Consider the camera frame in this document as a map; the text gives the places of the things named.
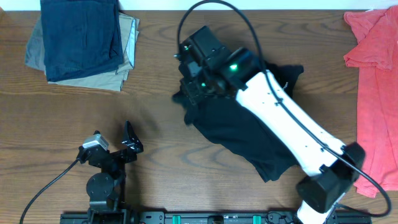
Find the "black t-shirt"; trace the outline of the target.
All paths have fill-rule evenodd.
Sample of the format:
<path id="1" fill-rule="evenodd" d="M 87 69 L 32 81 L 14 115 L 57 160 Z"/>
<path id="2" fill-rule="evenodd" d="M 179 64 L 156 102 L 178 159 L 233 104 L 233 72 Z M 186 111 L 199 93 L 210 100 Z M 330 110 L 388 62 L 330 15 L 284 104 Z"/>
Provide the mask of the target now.
<path id="1" fill-rule="evenodd" d="M 282 141 L 236 100 L 212 96 L 193 105 L 182 90 L 172 100 L 186 110 L 186 125 L 194 125 L 210 142 L 244 157 L 264 182 L 278 180 L 298 164 Z"/>

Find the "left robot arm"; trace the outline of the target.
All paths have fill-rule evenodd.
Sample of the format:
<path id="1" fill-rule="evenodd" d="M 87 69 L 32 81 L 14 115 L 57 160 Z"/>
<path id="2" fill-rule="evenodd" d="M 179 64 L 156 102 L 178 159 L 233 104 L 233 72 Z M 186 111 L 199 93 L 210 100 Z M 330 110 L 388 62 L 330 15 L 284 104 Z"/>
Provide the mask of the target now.
<path id="1" fill-rule="evenodd" d="M 87 223 L 139 223 L 138 214 L 125 203 L 125 165 L 137 160 L 144 147 L 129 121 L 125 122 L 122 144 L 125 149 L 110 152 L 99 131 L 85 139 L 76 159 L 101 169 L 87 181 L 90 198 Z"/>

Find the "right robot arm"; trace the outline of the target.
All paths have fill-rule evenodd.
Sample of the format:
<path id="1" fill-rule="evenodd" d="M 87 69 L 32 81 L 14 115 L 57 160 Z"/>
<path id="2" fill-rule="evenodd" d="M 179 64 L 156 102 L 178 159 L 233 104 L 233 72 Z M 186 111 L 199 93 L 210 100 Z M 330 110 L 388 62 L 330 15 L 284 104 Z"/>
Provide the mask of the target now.
<path id="1" fill-rule="evenodd" d="M 248 49 L 184 45 L 175 58 L 183 91 L 193 103 L 230 96 L 282 141 L 306 173 L 296 186 L 303 200 L 297 218 L 324 223 L 361 174 L 364 149 L 356 142 L 345 145 L 319 126 Z"/>

